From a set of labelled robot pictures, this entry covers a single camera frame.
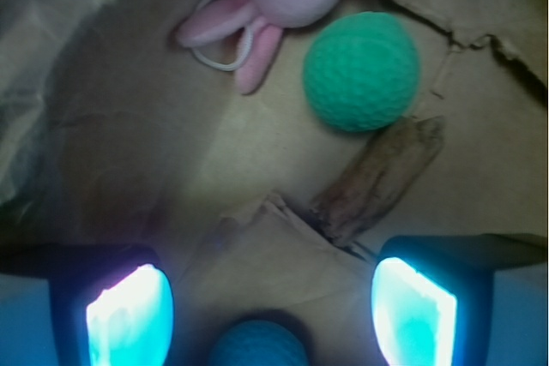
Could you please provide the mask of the gripper glowing white right finger pad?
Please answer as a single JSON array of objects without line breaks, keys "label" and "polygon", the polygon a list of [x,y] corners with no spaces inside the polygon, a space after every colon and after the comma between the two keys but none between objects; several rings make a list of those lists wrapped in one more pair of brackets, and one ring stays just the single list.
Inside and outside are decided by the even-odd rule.
[{"label": "gripper glowing white right finger pad", "polygon": [[397,236],[371,282],[389,365],[546,365],[547,239]]}]

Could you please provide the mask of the gripper glowing white left finger pad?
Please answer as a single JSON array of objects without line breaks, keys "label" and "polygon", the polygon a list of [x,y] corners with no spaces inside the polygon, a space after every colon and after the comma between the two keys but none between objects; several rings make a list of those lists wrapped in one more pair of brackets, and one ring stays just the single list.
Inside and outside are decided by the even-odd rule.
[{"label": "gripper glowing white left finger pad", "polygon": [[145,245],[4,245],[3,365],[161,365],[172,288]]}]

